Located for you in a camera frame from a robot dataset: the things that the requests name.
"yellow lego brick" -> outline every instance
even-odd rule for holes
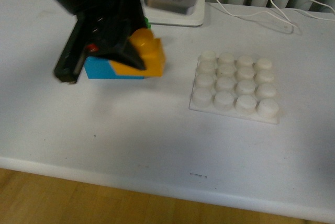
[[[118,75],[162,76],[165,66],[165,54],[161,39],[154,38],[150,29],[136,30],[129,38],[131,44],[139,52],[146,70],[140,71],[124,64],[111,61],[111,65]]]

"lego brick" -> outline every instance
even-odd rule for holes
[[[129,40],[140,53],[147,69],[140,71],[111,61],[117,75],[162,76],[165,65],[165,54],[161,40],[154,38],[151,30],[145,28],[135,31]]]
[[[235,60],[230,53],[216,57],[204,51],[195,74],[191,110],[242,118],[270,124],[278,123],[279,105],[272,62],[256,62],[243,55]]]
[[[138,75],[118,75],[115,73],[109,60],[88,57],[84,68],[89,79],[144,79]]]

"white cable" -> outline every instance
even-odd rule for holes
[[[233,17],[250,17],[250,16],[255,16],[255,15],[261,14],[261,13],[267,13],[267,14],[273,16],[274,18],[276,18],[276,19],[278,19],[278,20],[280,20],[280,21],[282,21],[282,22],[284,22],[284,23],[290,24],[290,25],[292,25],[293,27],[297,28],[297,26],[294,25],[291,21],[289,21],[289,19],[288,19],[288,21],[287,21],[287,20],[284,20],[284,19],[281,19],[281,18],[279,18],[279,17],[273,15],[272,13],[270,13],[270,12],[268,12],[268,11],[259,11],[259,12],[256,12],[256,13],[253,13],[253,14],[250,14],[250,15],[234,15],[234,14],[232,14],[231,12],[229,12],[228,10],[226,10],[226,8],[223,7],[223,5],[220,3],[219,0],[216,0],[216,2],[217,2],[218,4],[220,4],[220,6],[222,7],[222,9],[223,9],[228,15],[233,16]]]
[[[330,9],[333,11],[334,15],[335,15],[335,9],[333,9],[331,6],[329,6],[329,5],[327,5],[327,4],[324,4],[324,3],[320,3],[320,2],[318,2],[318,1],[316,1],[316,0],[309,0],[309,1],[311,1],[311,2],[313,2],[313,3],[320,4],[320,5],[324,6],[324,7],[328,7],[328,8],[330,8]],[[290,19],[285,15],[285,13],[284,13],[284,12],[277,6],[277,5],[274,4],[273,0],[270,0],[270,2],[271,2],[271,4],[272,4],[276,9],[278,9],[278,10],[280,11],[280,13],[283,14],[283,16],[284,16],[288,21],[290,21]],[[335,19],[325,19],[325,18],[321,18],[321,17],[314,16],[314,15],[310,14],[309,12],[306,12],[306,11],[304,11],[304,10],[302,10],[302,9],[297,9],[297,8],[286,8],[286,9],[295,10],[295,11],[298,11],[298,12],[303,12],[303,13],[307,14],[308,16],[313,17],[313,18],[315,18],[315,19],[319,19],[319,20],[335,21]]]
[[[314,2],[314,3],[317,3],[317,4],[320,4],[320,5],[323,5],[323,6],[325,6],[325,7],[328,7],[328,8],[330,8],[330,9],[333,11],[333,13],[335,14],[335,10],[334,10],[331,6],[329,6],[329,5],[327,5],[327,4],[324,4],[324,3],[320,3],[320,2],[315,1],[315,0],[309,0],[309,1]],[[268,12],[268,11],[260,11],[260,12],[257,12],[257,13],[254,13],[254,14],[250,14],[250,15],[234,15],[234,14],[232,14],[231,12],[227,11],[226,8],[224,8],[223,5],[220,3],[219,0],[216,0],[216,2],[217,2],[218,4],[220,4],[220,6],[222,7],[222,9],[223,9],[228,15],[233,16],[233,17],[249,17],[249,16],[258,15],[258,14],[260,14],[260,13],[267,13],[267,14],[273,16],[274,18],[276,18],[276,19],[278,19],[278,20],[280,20],[280,21],[282,21],[282,22],[284,22],[284,23],[290,24],[291,26],[297,28],[297,26],[294,25],[294,24],[291,22],[291,20],[285,15],[285,13],[284,13],[284,12],[277,6],[277,5],[275,5],[275,4],[273,3],[273,0],[270,0],[271,4],[272,4],[277,10],[279,10],[279,12],[285,17],[286,20],[285,20],[285,19],[281,19],[281,18],[279,18],[279,17],[273,15],[272,13],[270,13],[270,12]],[[312,15],[312,14],[310,14],[310,13],[304,11],[304,10],[301,10],[301,9],[295,9],[295,8],[288,8],[288,9],[295,10],[295,11],[299,11],[299,12],[303,12],[303,13],[307,14],[308,16],[313,17],[313,18],[315,18],[315,19],[326,20],[326,21],[335,21],[335,19],[325,19],[325,18],[321,18],[321,17],[316,17],[316,16],[314,16],[314,15]]]

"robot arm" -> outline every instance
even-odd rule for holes
[[[145,28],[140,0],[57,0],[77,23],[54,69],[62,82],[76,83],[89,55],[145,70],[129,37]],[[145,0],[149,6],[188,13],[196,0]]]

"wooden floor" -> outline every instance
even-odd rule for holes
[[[0,223],[317,224],[0,169]]]

